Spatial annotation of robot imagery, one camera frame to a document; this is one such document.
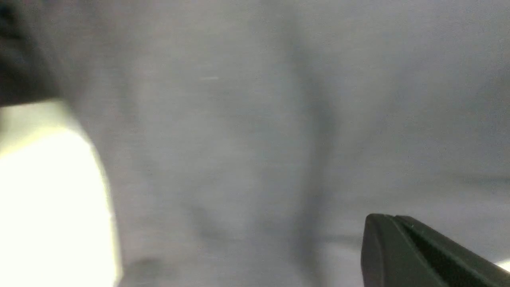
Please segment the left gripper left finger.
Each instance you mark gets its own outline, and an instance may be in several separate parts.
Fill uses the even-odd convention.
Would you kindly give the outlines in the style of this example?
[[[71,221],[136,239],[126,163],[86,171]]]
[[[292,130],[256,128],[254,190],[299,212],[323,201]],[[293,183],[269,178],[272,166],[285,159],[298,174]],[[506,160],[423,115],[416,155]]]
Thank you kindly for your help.
[[[365,218],[361,270],[365,287],[443,285],[396,218],[386,214],[370,214]]]

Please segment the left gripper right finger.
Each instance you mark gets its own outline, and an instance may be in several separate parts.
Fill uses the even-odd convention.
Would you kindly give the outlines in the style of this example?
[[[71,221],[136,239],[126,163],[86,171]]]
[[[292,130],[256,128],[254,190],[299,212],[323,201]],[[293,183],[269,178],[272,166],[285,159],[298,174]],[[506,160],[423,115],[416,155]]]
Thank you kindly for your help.
[[[508,287],[509,272],[410,216],[396,216],[418,253],[449,287]]]

